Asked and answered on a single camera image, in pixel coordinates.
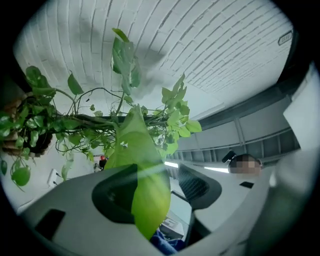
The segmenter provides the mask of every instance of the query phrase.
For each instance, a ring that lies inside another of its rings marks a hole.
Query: black strip
[[[252,187],[254,186],[254,183],[244,181],[244,182],[242,182],[242,183],[239,184],[239,185],[240,185],[240,186],[243,186],[243,187],[245,187],[245,188],[248,188],[248,189],[252,189]]]
[[[40,233],[43,237],[51,241],[65,214],[66,213],[61,210],[49,210],[46,213],[46,215],[35,226],[35,230],[38,233]]]
[[[188,200],[185,197],[183,197],[182,195],[178,194],[177,192],[171,191],[171,194],[173,194],[173,195],[177,196],[178,198],[182,199],[183,201],[186,201],[187,203],[189,203]]]

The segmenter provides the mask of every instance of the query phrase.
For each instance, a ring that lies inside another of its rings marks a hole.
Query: green leaf
[[[94,115],[96,117],[102,117],[104,114],[100,110],[98,110],[98,111],[94,112]]]
[[[180,130],[178,132],[181,137],[187,138],[191,136],[190,131],[185,126],[180,127]]]
[[[79,85],[79,83],[75,79],[74,74],[72,74],[72,73],[68,78],[68,86],[69,86],[71,92],[74,95],[78,95],[78,94],[83,94],[84,93],[84,91],[81,89],[81,86]]]
[[[4,111],[0,111],[0,125],[5,124],[10,120],[10,115]]]
[[[111,112],[110,112],[110,116],[112,117],[112,121],[113,121],[113,122],[119,123],[119,118],[118,118],[118,116],[116,115],[116,112],[111,111]]]
[[[15,162],[13,163],[14,165],[14,169],[17,170],[20,168],[21,166],[21,160],[18,158],[17,160],[15,160]]]
[[[68,175],[68,172],[71,168],[71,165],[73,164],[73,160],[68,160],[66,162],[66,164],[63,165],[62,169],[61,169],[61,176],[63,178],[64,181],[67,180],[67,175]]]
[[[38,102],[41,105],[45,105],[45,106],[47,106],[51,101],[52,101],[52,97],[40,97],[38,99]]]
[[[92,129],[85,129],[82,131],[85,138],[87,138],[89,141],[92,141],[97,137],[97,133]]]
[[[30,153],[30,148],[28,147],[25,147],[23,150],[22,150],[22,155],[26,158],[28,157],[29,158],[29,153]]]
[[[88,152],[87,157],[90,159],[91,162],[94,162],[94,154],[91,151]]]
[[[25,70],[26,80],[31,88],[50,88],[47,78],[41,74],[35,66],[29,66]]]
[[[124,42],[129,43],[128,37],[123,33],[123,31],[119,28],[113,28],[113,32],[115,32]]]
[[[92,142],[90,143],[90,145],[91,145],[91,148],[92,148],[92,149],[95,149],[95,148],[97,148],[97,147],[100,145],[100,141],[99,141],[99,140],[94,140],[94,141],[92,141]]]
[[[130,86],[133,88],[137,88],[140,85],[141,82],[141,68],[138,62],[138,58],[134,56],[133,58],[133,68],[131,69],[130,75],[129,75],[129,82]]]
[[[11,179],[20,187],[25,186],[30,179],[30,168],[27,165],[26,167],[20,167],[16,169]]]
[[[36,87],[41,79],[41,72],[35,66],[28,66],[25,70],[26,80],[31,87]]]
[[[188,108],[185,105],[182,105],[180,107],[180,113],[181,113],[181,115],[188,116],[190,114],[190,108]]]
[[[178,122],[179,114],[180,114],[180,111],[177,109],[170,115],[170,117],[167,120],[168,126],[175,125]]]
[[[64,156],[69,149],[68,149],[68,146],[67,146],[66,144],[63,144],[62,146],[63,146],[63,150],[62,150],[62,151],[64,151],[64,152],[62,153],[62,155]]]
[[[176,99],[182,100],[187,92],[187,87],[183,88],[184,86],[182,85],[181,88],[178,91],[178,94],[176,95]]]
[[[184,116],[180,119],[181,123],[184,125],[189,120],[189,116]]]
[[[47,132],[47,129],[43,127],[41,131],[39,132],[39,135],[45,134]]]
[[[0,138],[5,138],[10,134],[10,128],[0,128]]]
[[[47,78],[44,75],[40,75],[37,86],[39,88],[50,88]]]
[[[46,107],[46,111],[48,112],[49,117],[52,117],[53,115],[55,115],[57,113],[56,108],[52,105],[48,105]]]
[[[82,136],[78,133],[73,133],[68,136],[68,140],[76,146],[80,145],[81,139],[82,139]]]
[[[127,147],[123,147],[122,142],[126,142]],[[170,181],[139,106],[132,108],[117,131],[115,151],[104,168],[131,164],[137,165],[138,177],[131,213],[134,215],[135,225],[149,240],[168,213]]]
[[[143,116],[148,115],[148,109],[145,106],[142,106],[141,107],[141,113],[142,113]]]
[[[34,148],[37,145],[37,141],[39,139],[39,134],[36,130],[33,130],[30,133],[30,146]]]
[[[130,96],[124,96],[123,98],[128,104],[133,103],[134,100]]]
[[[189,120],[188,122],[186,122],[185,126],[192,133],[197,133],[202,131],[201,124],[196,120]]]
[[[55,88],[39,88],[39,87],[33,87],[32,92],[35,96],[48,96],[48,97],[54,97],[57,93]]]
[[[185,73],[182,74],[182,76],[179,78],[179,80],[175,83],[172,89],[172,96],[175,97],[178,93],[178,89],[180,88],[181,84],[185,80],[186,76]]]
[[[21,136],[19,136],[19,137],[16,139],[16,141],[15,141],[15,146],[16,146],[17,148],[21,148],[21,147],[24,145],[24,142],[25,142],[24,138],[22,138]]]
[[[165,104],[167,102],[167,100],[172,98],[172,91],[170,91],[167,88],[162,87],[162,103]]]
[[[24,120],[28,116],[28,114],[29,114],[28,106],[24,105],[19,116]]]
[[[64,128],[66,128],[67,130],[73,130],[80,125],[80,123],[77,120],[73,119],[63,119],[62,122]]]
[[[5,160],[1,160],[1,172],[3,175],[6,175],[8,169],[7,162]]]
[[[19,130],[23,126],[24,121],[25,121],[25,118],[19,117],[12,125],[12,128],[15,130]]]
[[[57,119],[55,122],[53,123],[49,123],[49,126],[52,125],[53,129],[57,132],[60,132],[64,127],[64,120],[62,119]]]
[[[177,150],[178,150],[178,143],[175,142],[175,143],[168,144],[165,152],[167,155],[172,155]]]
[[[174,136],[173,136],[172,134],[170,134],[170,135],[166,138],[166,142],[167,142],[168,144],[175,143]]]
[[[26,124],[26,126],[28,126],[31,129],[37,128],[37,123],[35,122],[33,117],[28,119],[25,124]]]
[[[175,131],[173,133],[173,139],[174,139],[175,142],[177,142],[179,140],[179,132],[178,131]]]
[[[37,115],[37,116],[33,117],[34,122],[40,128],[42,128],[44,126],[44,119],[45,119],[45,117],[42,115]]]
[[[46,108],[44,106],[37,106],[34,105],[32,106],[32,113],[36,116],[38,115],[41,111],[45,110]]]
[[[56,133],[55,137],[56,137],[56,140],[58,141],[58,144],[63,142],[65,138],[64,133]]]
[[[122,89],[126,95],[131,94],[131,72],[135,67],[134,44],[120,41],[117,37],[113,41],[111,66],[113,71],[122,75]]]
[[[109,158],[114,152],[115,152],[115,149],[112,147],[109,147],[107,150],[104,151],[104,155],[106,158]]]

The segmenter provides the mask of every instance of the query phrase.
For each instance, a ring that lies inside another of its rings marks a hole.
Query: sign
[[[285,33],[284,35],[280,36],[278,44],[283,45],[285,42],[289,41],[292,39],[292,30],[290,30],[289,32]]]

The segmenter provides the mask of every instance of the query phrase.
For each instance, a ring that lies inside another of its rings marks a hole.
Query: white brick wall
[[[110,60],[117,27],[137,47],[144,81],[154,83],[133,97],[158,107],[151,95],[160,103],[161,87],[185,72],[193,116],[272,86],[291,46],[278,45],[292,25],[268,0],[51,0],[26,25],[14,53],[23,70],[39,67],[54,87],[68,90],[71,70],[84,89],[115,90],[119,77]]]

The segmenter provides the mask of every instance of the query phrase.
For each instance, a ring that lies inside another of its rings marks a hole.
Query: light fixture
[[[204,167],[204,169],[212,170],[212,171],[217,171],[217,172],[222,172],[222,173],[229,173],[228,168],[214,168],[214,167]]]
[[[164,164],[166,166],[170,166],[170,167],[174,167],[174,168],[178,168],[179,167],[178,164],[175,163],[175,162],[164,162]]]

